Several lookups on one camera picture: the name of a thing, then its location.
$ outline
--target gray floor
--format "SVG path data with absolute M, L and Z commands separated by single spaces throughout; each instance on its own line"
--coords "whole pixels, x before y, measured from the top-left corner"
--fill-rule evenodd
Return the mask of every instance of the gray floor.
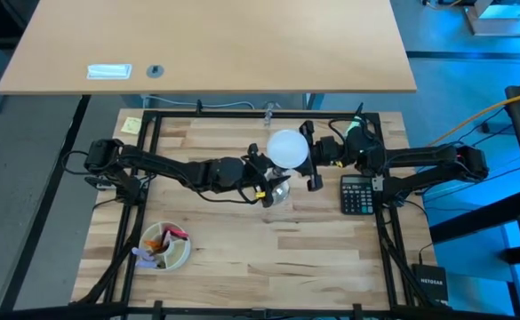
M 417 1 L 391 2 L 406 50 L 520 52 L 520 39 L 471 36 L 459 9 L 435 12 L 423 8 Z M 445 133 L 467 116 L 503 100 L 506 86 L 520 84 L 520 63 L 412 60 L 411 65 L 418 84 L 417 93 L 330 94 L 324 99 L 323 109 L 350 110 L 363 101 L 366 110 L 402 111 L 410 143 L 418 147 Z M 195 97 L 173 98 L 192 100 Z M 277 100 L 285 108 L 299 108 L 301 104 L 301 97 L 297 95 L 198 98 L 210 103 L 245 99 L 257 105 L 267 100 Z M 0 115 L 0 292 L 13 260 L 20 251 L 21 239 L 25 236 L 77 101 L 78 97 L 17 96 L 8 98 L 4 103 L 4 112 Z M 86 149 L 91 140 L 109 137 L 120 108 L 124 108 L 124 104 L 117 96 L 94 96 L 75 148 Z M 500 120 L 507 121 L 505 116 Z M 472 135 L 468 141 L 475 141 L 479 137 Z M 508 164 L 519 156 L 514 138 L 488 141 L 483 149 L 487 152 L 492 168 L 499 169 L 503 165 L 504 168 L 514 167 L 520 163 L 516 161 Z M 78 166 L 79 161 L 72 161 L 70 165 Z M 446 189 L 453 188 L 453 185 L 443 185 L 432 190 L 432 195 L 441 195 Z M 514 191 L 507 188 L 503 192 Z M 95 195 L 95 191 L 87 187 L 82 178 L 64 177 L 17 308 L 56 306 L 68 302 Z M 448 196 L 428 205 L 466 205 L 470 208 L 490 201 L 489 198 L 478 199 L 472 192 Z M 431 223 L 449 219 L 451 214 L 459 212 L 430 213 Z M 438 245 L 436 252 L 440 263 L 453 274 L 509 280 L 508 266 L 500 264 L 494 256 L 494 251 L 502 247 L 498 243 L 501 239 L 500 230 L 490 230 L 475 236 L 475 241 L 469 239 L 468 245 L 454 242 Z M 467 268 L 464 261 L 450 259 L 446 253 L 454 250 L 465 250 L 468 256 L 475 257 L 477 268 Z

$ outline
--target calculator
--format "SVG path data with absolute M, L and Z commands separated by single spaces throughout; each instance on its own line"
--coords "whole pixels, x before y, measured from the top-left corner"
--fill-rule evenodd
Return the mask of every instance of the calculator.
M 340 177 L 340 210 L 344 214 L 373 214 L 372 180 L 363 175 Z

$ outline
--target wooden desk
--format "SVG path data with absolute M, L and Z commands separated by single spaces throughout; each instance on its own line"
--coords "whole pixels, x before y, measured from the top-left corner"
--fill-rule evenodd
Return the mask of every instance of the wooden desk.
M 126 117 L 141 115 L 141 110 L 123 109 L 114 137 L 135 144 L 137 137 L 120 129 Z M 402 115 L 380 117 L 386 146 L 408 148 Z M 304 120 L 274 119 L 268 129 L 262 119 L 166 117 L 163 121 L 157 154 L 201 161 L 244 155 L 254 142 L 265 152 L 271 133 L 297 128 Z M 332 134 L 327 122 L 315 120 L 315 139 Z M 344 131 L 348 124 L 342 125 L 337 124 Z M 364 309 L 388 309 L 375 218 L 340 213 L 339 177 L 352 172 L 321 168 L 324 188 L 314 193 L 307 192 L 306 179 L 293 177 L 290 198 L 268 209 L 259 204 L 207 203 L 175 180 L 156 178 L 143 229 L 162 220 L 176 222 L 191 235 L 192 253 L 185 266 L 170 273 L 136 269 L 131 305 L 149 307 L 162 300 L 173 308 L 350 309 L 361 303 Z M 392 171 L 400 176 L 412 172 Z M 98 202 L 114 196 L 102 192 Z M 237 194 L 207 196 L 239 199 Z M 421 204 L 417 197 L 411 200 Z M 82 298 L 108 266 L 121 208 L 105 204 L 93 213 L 73 300 Z M 426 218 L 411 205 L 401 208 L 399 217 L 408 260 L 415 262 L 418 250 L 431 243 Z M 431 248 L 424 250 L 424 261 L 436 263 Z M 393 269 L 396 288 L 402 291 L 399 272 Z M 124 272 L 118 277 L 118 292 L 123 277 Z M 402 293 L 397 297 L 404 301 Z
M 129 80 L 87 80 L 91 64 Z M 150 65 L 164 75 L 147 77 Z M 2 94 L 415 92 L 389 0 L 43 0 Z

